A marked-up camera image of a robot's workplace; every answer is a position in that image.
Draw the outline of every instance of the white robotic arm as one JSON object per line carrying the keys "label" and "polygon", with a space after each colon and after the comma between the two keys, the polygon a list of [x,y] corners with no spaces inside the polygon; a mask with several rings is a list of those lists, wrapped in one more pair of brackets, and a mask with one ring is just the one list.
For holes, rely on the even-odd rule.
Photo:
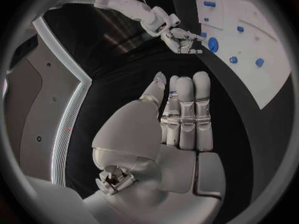
{"label": "white robotic arm", "polygon": [[202,50],[191,49],[194,40],[204,38],[175,28],[180,24],[175,14],[168,15],[161,7],[153,9],[138,0],[63,0],[58,6],[65,3],[93,4],[100,9],[113,9],[119,11],[130,19],[140,21],[142,28],[151,36],[161,36],[165,44],[175,53],[202,53]]}

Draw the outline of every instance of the robotic arm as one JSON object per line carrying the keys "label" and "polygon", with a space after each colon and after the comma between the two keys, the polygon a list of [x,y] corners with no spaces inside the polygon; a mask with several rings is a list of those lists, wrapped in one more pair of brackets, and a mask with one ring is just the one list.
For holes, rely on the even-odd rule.
{"label": "robotic arm", "polygon": [[202,53],[202,50],[191,49],[194,40],[204,38],[177,28],[180,24],[175,14],[168,15],[161,7],[150,8],[138,0],[62,0],[58,6],[66,3],[93,4],[100,9],[113,9],[132,20],[139,21],[142,28],[151,36],[160,36],[174,53]]}

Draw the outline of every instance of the blue knob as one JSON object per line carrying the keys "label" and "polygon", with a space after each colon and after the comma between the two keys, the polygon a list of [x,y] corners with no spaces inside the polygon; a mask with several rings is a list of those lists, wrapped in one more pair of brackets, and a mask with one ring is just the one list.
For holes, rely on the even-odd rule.
{"label": "blue knob", "polygon": [[212,7],[216,7],[216,3],[213,1],[204,1],[203,4],[205,6],[212,6]]}
{"label": "blue knob", "polygon": [[259,58],[259,59],[256,60],[256,65],[257,65],[258,67],[262,67],[263,64],[264,64],[264,59]]}
{"label": "blue knob", "polygon": [[244,31],[244,27],[242,27],[242,26],[237,26],[237,30],[238,30],[239,32],[243,32],[243,31]]}
{"label": "blue knob", "polygon": [[208,41],[208,47],[211,52],[217,52],[219,48],[218,41],[215,37],[211,37]]}
{"label": "blue knob", "polygon": [[202,37],[207,37],[207,33],[206,33],[206,32],[202,32],[202,33],[200,34],[200,36],[202,36]]}
{"label": "blue knob", "polygon": [[238,58],[235,56],[232,56],[231,58],[229,58],[230,63],[236,64],[238,62]]}

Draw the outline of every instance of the white panel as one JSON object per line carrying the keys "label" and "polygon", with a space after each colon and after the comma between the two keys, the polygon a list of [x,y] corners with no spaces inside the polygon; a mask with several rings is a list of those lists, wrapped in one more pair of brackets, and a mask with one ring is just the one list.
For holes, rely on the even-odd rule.
{"label": "white panel", "polygon": [[[216,2],[216,7],[206,7],[204,1]],[[207,33],[202,44],[208,48],[210,37],[218,40],[219,49],[215,55],[243,81],[262,109],[278,93],[290,74],[289,61],[279,36],[249,0],[196,2],[202,32]],[[232,56],[238,58],[238,63],[230,62]],[[262,67],[256,65],[259,58],[264,60]]]}

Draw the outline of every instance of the mechanical hinge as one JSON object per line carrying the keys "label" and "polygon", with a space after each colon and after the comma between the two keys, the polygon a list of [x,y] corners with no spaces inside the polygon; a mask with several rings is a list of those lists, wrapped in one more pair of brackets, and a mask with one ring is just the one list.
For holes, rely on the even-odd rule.
{"label": "mechanical hinge", "polygon": [[117,166],[106,167],[99,176],[96,184],[103,193],[108,195],[113,195],[136,181],[132,173]]}

